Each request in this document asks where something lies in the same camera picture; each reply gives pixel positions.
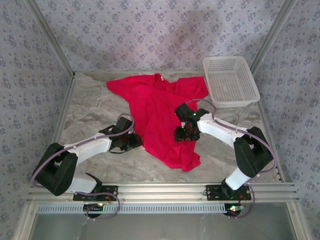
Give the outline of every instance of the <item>wall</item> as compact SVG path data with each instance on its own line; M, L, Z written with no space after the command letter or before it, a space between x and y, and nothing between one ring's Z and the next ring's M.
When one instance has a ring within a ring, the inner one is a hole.
M283 168L320 239L320 2L300 0L255 80Z
M282 0L37 0L75 71L201 70L249 65Z
M70 78L22 0L0 9L0 239L9 240Z

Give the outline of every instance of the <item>purple cable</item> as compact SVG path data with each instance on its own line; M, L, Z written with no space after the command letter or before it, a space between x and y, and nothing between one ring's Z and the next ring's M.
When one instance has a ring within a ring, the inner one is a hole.
M106 217L101 217L101 218L92 218L92 217L89 217L89 212L92 208L94 208L93 206L92 207L89 207L87 210L86 210L86 213L85 213L85 216L88 220L92 220L92 221L96 221L96 220L108 220L108 219L111 219L113 218L114 216L116 216L118 214L118 212L120 211L120 200L119 198L112 194L112 193L109 193L109 192L98 192L98 193L86 193L86 192L82 192L82 191L77 191L76 192L77 194L81 194L81 195L85 195L85 196L100 196L100 195L108 195L108 196L111 196L113 198L116 199L116 201L118 202L118 205L116 207L116 210L115 212L112 214L112 215L109 215L109 216L106 216Z
M31 184L32 184L32 186L33 186L34 188L41 188L41 189L44 188L43 186L36 185L36 184L35 184L35 179L36 179L37 175L40 173L40 171L41 171L52 159L54 159L56 156L58 156L58 155L60 155L60 154L62 154L62 153L64 153L64 152L66 152L66 151L68 151L68 150L70 150L70 149L78 148L78 147L80 147L80 146L82 146L82 145L85 145L85 144L87 144L87 143L91 143L91 142L96 141L96 140L99 140L99 139L107 139L107 138L110 138L110 137L120 136L120 135L125 134L125 133L129 132L130 130L132 130L133 127L134 127L134 125L135 125L135 120L134 120L134 118L133 118L130 114L123 113L123 114L121 114L121 115L118 117L117 121L118 121L122 116L130 116L131 119L132 119L132 124L131 124L131 126L130 126L127 130L124 130L124 131L122 131L122 132L115 133L115 134L102 135L102 136L93 137L93 138L84 140L84 141L79 142L79 143L77 143L77 144L75 144L75 145L73 145L73 146L66 147L66 148L64 148L64 149L56 152L55 154L53 154L52 156L50 156L47 160L45 160L45 161L39 166L39 168L34 172L34 174L33 174L32 177L31 177Z
M239 132L239 133L242 133L242 134L245 134L245 135L248 135L249 137L259 141L262 145L264 145L266 147L266 149L268 149L268 151L271 153L272 157L273 157L273 166L272 168L268 169L268 170L263 170L263 171L260 171L260 173L262 174L265 174L265 173L269 173L269 172L272 172L273 170L276 169L277 165L278 165L278 159L276 157L276 154L275 152L272 150L272 148L269 146L268 143L266 143L264 140L262 140L260 137L257 137L256 135L253 135L252 133L250 132L247 132L247 131L243 131L241 129L237 129L237 128L234 128L234 127L231 127L231 126L228 126L226 124L223 124L222 122L219 122L217 119L215 119L215 112L217 111L217 108L216 106L210 102L209 100L206 100L206 99L202 99L202 98L195 98L195 99L192 99L190 101L187 101L185 104L188 104L188 103L191 103L191 102L194 102L194 101L203 101L203 102L206 102L208 104L210 104L214 111L212 112L212 119L213 121L215 121L217 124L219 124L220 126L226 128L226 129L230 129L232 131L235 131L235 132Z
M253 211L253 209L255 207L255 204L256 204L255 192L254 192L252 186L249 183L246 183L245 186L248 186L250 191L251 191L251 194L252 194L252 205L251 205L250 209L244 215L241 215L241 216L229 216L231 219L243 219L243 218L247 217Z

